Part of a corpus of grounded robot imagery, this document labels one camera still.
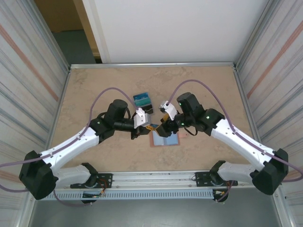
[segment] purple cable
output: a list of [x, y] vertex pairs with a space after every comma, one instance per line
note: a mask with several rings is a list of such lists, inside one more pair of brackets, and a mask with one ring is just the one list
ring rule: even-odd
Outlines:
[[68, 206], [68, 207], [86, 207], [88, 205], [91, 205], [91, 203], [85, 203], [85, 204], [72, 204], [72, 203], [69, 203], [69, 202], [64, 202], [62, 200], [60, 200], [55, 192], [55, 190], [53, 191], [53, 195], [54, 197], [57, 199], [57, 201], [65, 206]]
[[174, 95], [176, 94], [177, 90], [178, 90], [183, 84], [185, 84], [185, 83], [187, 83], [187, 82], [196, 82], [196, 83], [199, 83], [199, 84], [201, 84], [202, 86], [204, 86], [204, 87], [213, 95], [213, 97], [216, 99], [216, 101], [217, 101], [218, 104], [220, 105], [221, 109], [223, 110], [223, 112], [224, 112], [224, 114], [225, 114], [225, 117], [226, 117], [226, 119], [227, 119], [227, 121], [228, 121], [228, 124], [230, 125], [232, 131], [233, 131], [241, 140], [243, 140], [244, 142], [248, 143], [249, 145], [251, 145], [252, 147], [254, 147], [255, 149], [257, 149], [258, 151], [262, 152], [263, 154], [266, 154], [267, 156], [270, 156], [271, 158], [273, 158], [273, 159], [275, 159], [275, 160], [277, 160], [277, 161], [279, 161], [279, 162], [281, 162], [281, 163], [283, 163], [283, 164], [285, 164], [285, 165], [287, 165], [287, 166], [289, 166], [289, 167], [295, 169], [296, 171], [298, 171], [298, 172], [301, 174], [301, 176], [299, 176], [299, 177], [297, 177], [297, 178], [289, 179], [289, 180], [283, 180], [282, 182], [284, 182], [284, 183], [287, 183], [287, 182], [296, 182], [296, 181], [300, 181], [300, 180], [303, 179], [303, 170], [301, 170], [300, 168], [296, 167], [295, 165], [293, 165], [293, 164], [291, 164], [291, 163], [289, 163], [289, 162], [286, 162], [286, 161], [284, 161], [284, 160], [282, 160], [282, 159], [280, 159], [280, 158], [278, 158], [278, 157], [276, 157], [276, 156], [273, 156], [273, 155], [271, 155], [271, 154], [269, 154], [269, 153], [267, 153], [267, 152], [264, 152], [263, 149], [259, 148], [258, 146], [256, 146], [255, 144], [251, 143], [249, 140], [247, 140], [247, 139], [245, 139], [243, 136], [241, 136], [241, 135], [235, 130], [235, 128], [233, 127], [232, 121], [231, 121], [231, 119], [229, 118], [229, 115], [227, 114], [227, 112], [226, 112], [226, 110], [225, 110], [223, 104], [220, 102], [220, 100], [218, 99], [218, 97], [215, 95], [215, 93], [214, 93], [214, 92], [213, 92], [205, 83], [201, 82], [200, 80], [197, 80], [197, 79], [187, 79], [187, 80], [183, 81], [182, 83], [180, 83], [180, 84], [176, 87], [176, 89], [174, 90], [174, 92], [172, 93], [172, 95], [170, 96], [167, 105], [172, 101], [172, 99], [173, 99]]
[[233, 185], [233, 181], [232, 181], [231, 184], [229, 185], [229, 187], [228, 187], [226, 193], [224, 193], [224, 195], [223, 195], [220, 199], [216, 200], [216, 202], [220, 202], [223, 198], [225, 198], [225, 197], [228, 195], [228, 193], [229, 193], [230, 190], [232, 189], [232, 185]]
[[[87, 129], [89, 128], [89, 123], [90, 123], [90, 121], [91, 121], [92, 114], [93, 114], [93, 108], [94, 108], [96, 102], [97, 102], [98, 99], [101, 97], [101, 95], [103, 95], [103, 93], [105, 93], [105, 92], [108, 91], [108, 90], [117, 90], [117, 91], [121, 92], [121, 93], [127, 98], [127, 100], [136, 108], [136, 110], [138, 109], [138, 107], [134, 104], [134, 102], [130, 99], [130, 97], [128, 97], [128, 95], [127, 95], [124, 91], [122, 91], [122, 90], [120, 90], [120, 89], [118, 89], [118, 88], [116, 88], [116, 87], [109, 87], [109, 88], [106, 88], [105, 90], [103, 90], [103, 91], [95, 98], [93, 104], [91, 105], [91, 107], [90, 107], [90, 112], [89, 112], [89, 121], [88, 121], [88, 123], [86, 124], [85, 129], [83, 130], [83, 132], [79, 135], [79, 137], [83, 136], [84, 133], [85, 133], [85, 132], [87, 131]], [[66, 144], [65, 146], [63, 146], [63, 147], [57, 149], [56, 151], [53, 152], [53, 155], [54, 155], [54, 154], [57, 154], [58, 152], [62, 151], [63, 149], [68, 148], [70, 145], [74, 144], [77, 140], [78, 140], [78, 138], [74, 139], [73, 141], [71, 141], [70, 143]], [[1, 164], [1, 165], [0, 165], [0, 168], [6, 167], [6, 166], [15, 166], [15, 165], [20, 165], [20, 164], [25, 164], [25, 163], [36, 162], [36, 161], [40, 161], [40, 160], [42, 160], [42, 159], [44, 159], [44, 158], [47, 158], [47, 157], [50, 157], [50, 156], [51, 156], [51, 155], [49, 154], [49, 155], [44, 155], [44, 156], [41, 156], [41, 157], [29, 159], [29, 160], [26, 160], [26, 161], [18, 161], [18, 162], [4, 163], [4, 164]], [[4, 186], [1, 185], [1, 184], [0, 184], [0, 188], [3, 189], [3, 190], [5, 190], [5, 191], [7, 191], [7, 192], [27, 192], [27, 191], [28, 191], [27, 189], [24, 189], [24, 190], [13, 190], [13, 189], [9, 189], [9, 188], [4, 187]]]

